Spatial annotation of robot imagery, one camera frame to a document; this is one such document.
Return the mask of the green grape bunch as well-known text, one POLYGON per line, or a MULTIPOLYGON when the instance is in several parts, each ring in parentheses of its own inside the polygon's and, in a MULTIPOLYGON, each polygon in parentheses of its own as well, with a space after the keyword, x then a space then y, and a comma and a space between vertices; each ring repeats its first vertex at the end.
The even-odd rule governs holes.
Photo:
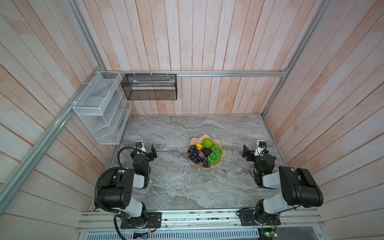
POLYGON ((208 156, 208 162, 210 165, 216 164, 221 161, 223 155, 223 149, 219 145, 214 145, 211 154, 208 156))

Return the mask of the black grape bunch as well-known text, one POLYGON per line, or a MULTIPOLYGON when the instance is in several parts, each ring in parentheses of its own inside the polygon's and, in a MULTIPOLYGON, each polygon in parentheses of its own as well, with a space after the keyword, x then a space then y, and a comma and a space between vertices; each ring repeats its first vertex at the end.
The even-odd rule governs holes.
POLYGON ((209 168, 210 164, 207 158, 201 158, 199 156, 199 151, 196 149, 195 145, 191 145, 187 150, 188 158, 195 164, 202 164, 204 168, 209 168))

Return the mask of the dark fake avocado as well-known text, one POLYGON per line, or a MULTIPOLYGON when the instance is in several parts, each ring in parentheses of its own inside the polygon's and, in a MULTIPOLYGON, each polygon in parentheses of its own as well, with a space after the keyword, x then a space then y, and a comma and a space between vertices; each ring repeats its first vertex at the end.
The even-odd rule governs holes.
POLYGON ((211 149, 202 148, 201 151, 204 154, 205 158, 207 158, 208 156, 210 156, 212 154, 212 150, 211 149))

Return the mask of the green custard apple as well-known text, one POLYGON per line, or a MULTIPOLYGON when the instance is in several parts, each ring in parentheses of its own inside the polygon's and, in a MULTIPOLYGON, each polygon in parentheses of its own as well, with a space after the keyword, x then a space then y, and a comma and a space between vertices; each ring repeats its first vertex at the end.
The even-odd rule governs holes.
POLYGON ((202 146, 206 149, 212 149, 214 145, 215 145, 214 141, 210 138, 204 139, 202 143, 202 146))

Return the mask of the yellow fake pear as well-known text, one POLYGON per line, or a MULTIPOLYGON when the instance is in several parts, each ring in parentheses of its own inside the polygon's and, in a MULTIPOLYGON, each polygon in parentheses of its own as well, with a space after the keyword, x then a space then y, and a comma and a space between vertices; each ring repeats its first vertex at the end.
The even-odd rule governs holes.
POLYGON ((201 144, 195 144, 195 147, 198 151, 201 151, 203 146, 201 144))

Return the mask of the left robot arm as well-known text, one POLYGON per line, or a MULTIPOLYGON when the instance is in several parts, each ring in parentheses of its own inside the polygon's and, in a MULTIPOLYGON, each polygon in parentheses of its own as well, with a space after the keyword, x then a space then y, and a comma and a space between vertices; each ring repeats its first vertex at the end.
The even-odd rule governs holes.
POLYGON ((142 224, 148 221, 147 208, 132 196, 134 189, 145 189, 149 183, 151 168, 149 163, 157 158, 154 146, 146 151, 142 141, 134 147, 123 147, 117 155, 117 167, 104 171, 95 185, 95 207, 116 213, 123 219, 134 219, 142 224), (133 168, 123 167, 120 155, 124 150, 132 150, 133 168))

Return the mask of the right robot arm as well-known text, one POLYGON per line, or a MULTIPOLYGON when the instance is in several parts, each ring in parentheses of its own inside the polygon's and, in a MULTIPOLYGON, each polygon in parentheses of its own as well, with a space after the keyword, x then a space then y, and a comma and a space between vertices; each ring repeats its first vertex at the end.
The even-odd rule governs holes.
POLYGON ((253 162, 251 176, 258 187, 280 190, 277 195, 256 204, 254 217, 259 224, 274 221, 281 213, 297 207, 312 208, 323 204, 323 193, 309 170, 280 166, 274 172, 277 158, 269 154, 266 142, 259 141, 255 150, 243 146, 242 157, 253 162))

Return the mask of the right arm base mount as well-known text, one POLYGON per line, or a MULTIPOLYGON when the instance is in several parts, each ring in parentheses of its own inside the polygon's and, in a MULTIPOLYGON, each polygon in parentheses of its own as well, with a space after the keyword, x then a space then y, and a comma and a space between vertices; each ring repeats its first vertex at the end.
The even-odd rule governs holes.
POLYGON ((281 225, 279 215, 270 215, 262 210, 244 208, 238 210, 236 215, 239 217, 242 226, 281 225))

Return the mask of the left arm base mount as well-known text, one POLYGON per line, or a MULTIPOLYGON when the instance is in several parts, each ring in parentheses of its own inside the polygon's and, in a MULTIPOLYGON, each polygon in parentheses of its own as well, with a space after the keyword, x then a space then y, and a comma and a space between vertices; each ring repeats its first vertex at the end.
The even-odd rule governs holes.
POLYGON ((151 229, 156 230, 161 227, 162 222, 162 213, 161 212, 148 212, 146 214, 142 214, 141 217, 138 218, 129 218, 122 220, 121 229, 151 229))

